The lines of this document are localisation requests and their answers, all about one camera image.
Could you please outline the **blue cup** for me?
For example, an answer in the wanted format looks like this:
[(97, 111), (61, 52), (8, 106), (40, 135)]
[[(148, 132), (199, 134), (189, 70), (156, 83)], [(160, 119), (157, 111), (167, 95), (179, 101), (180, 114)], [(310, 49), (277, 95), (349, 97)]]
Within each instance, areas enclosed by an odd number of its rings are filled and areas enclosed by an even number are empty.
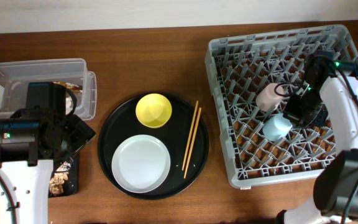
[(277, 141), (284, 137), (292, 128), (289, 119), (283, 117), (283, 113), (279, 113), (271, 117), (263, 126), (264, 136), (269, 141)]

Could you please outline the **pink cup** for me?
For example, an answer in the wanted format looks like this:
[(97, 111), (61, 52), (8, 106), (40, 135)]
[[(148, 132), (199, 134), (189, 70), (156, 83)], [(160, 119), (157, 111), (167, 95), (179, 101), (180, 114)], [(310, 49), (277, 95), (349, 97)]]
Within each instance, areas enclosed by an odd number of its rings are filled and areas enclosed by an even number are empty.
[(285, 94), (285, 90), (281, 86), (276, 89), (281, 95), (275, 93), (274, 89), (277, 85), (277, 83), (270, 83), (257, 95), (255, 103), (259, 110), (267, 112), (271, 107), (277, 109), (283, 99), (282, 95)]

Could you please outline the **gold snack wrapper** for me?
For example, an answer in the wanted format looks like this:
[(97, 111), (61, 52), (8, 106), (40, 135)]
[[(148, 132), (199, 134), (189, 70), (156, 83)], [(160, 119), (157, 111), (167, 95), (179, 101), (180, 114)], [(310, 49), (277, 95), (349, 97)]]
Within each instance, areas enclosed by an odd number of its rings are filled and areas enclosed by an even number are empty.
[(54, 84), (63, 86), (66, 90), (70, 90), (73, 93), (82, 93), (83, 92), (83, 86), (77, 85), (70, 82), (53, 82)]

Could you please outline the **food scraps and rice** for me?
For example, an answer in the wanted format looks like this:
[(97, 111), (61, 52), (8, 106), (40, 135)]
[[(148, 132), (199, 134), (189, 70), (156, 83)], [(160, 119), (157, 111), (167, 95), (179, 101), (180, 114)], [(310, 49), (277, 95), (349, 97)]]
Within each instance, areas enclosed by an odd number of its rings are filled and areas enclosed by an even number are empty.
[(68, 181), (71, 164), (64, 162), (52, 175), (49, 182), (49, 192), (55, 196), (61, 196), (64, 193), (63, 185)]

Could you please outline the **grey plate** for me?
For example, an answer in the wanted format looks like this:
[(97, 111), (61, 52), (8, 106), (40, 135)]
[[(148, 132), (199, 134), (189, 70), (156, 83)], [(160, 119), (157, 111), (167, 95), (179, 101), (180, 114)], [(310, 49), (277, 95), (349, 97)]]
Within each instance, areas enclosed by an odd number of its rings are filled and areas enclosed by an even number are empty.
[(159, 187), (170, 172), (170, 153), (164, 143), (150, 135), (127, 138), (116, 148), (111, 169), (124, 190), (143, 194)]

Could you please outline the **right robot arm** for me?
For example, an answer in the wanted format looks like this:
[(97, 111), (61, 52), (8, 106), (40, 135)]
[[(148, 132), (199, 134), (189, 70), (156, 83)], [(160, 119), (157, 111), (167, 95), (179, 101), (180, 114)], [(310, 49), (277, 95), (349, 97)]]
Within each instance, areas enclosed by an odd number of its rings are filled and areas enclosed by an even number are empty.
[(283, 116), (298, 128), (323, 124), (326, 110), (336, 157), (317, 177), (313, 196), (298, 208), (283, 210), (275, 223), (358, 221), (358, 65), (319, 50), (306, 58), (302, 95), (288, 95)]

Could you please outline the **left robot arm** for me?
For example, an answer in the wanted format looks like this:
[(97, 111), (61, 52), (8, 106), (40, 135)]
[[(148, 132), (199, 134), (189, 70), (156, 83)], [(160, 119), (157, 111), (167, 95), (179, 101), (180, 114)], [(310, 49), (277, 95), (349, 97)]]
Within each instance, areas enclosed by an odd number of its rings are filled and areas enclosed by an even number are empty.
[(53, 82), (28, 85), (25, 107), (0, 119), (0, 223), (47, 223), (53, 171), (96, 135), (66, 98), (76, 96)]

